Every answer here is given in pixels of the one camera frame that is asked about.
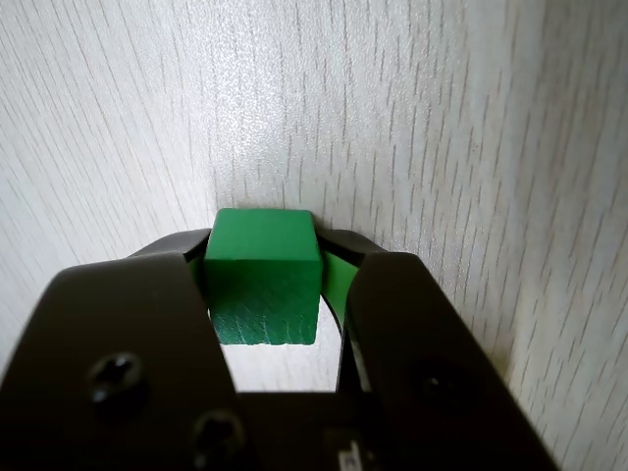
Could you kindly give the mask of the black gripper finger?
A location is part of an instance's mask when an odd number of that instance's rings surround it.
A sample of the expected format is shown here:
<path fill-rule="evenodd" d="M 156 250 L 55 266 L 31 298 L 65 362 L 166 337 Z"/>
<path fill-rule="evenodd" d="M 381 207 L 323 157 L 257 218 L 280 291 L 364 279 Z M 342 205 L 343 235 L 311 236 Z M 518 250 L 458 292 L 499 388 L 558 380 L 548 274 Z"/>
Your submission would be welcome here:
<path fill-rule="evenodd" d="M 200 288 L 208 230 L 60 272 L 1 384 L 5 470 L 256 470 Z"/>
<path fill-rule="evenodd" d="M 421 259 L 348 230 L 320 248 L 356 268 L 345 322 L 397 470 L 553 470 L 496 369 Z"/>

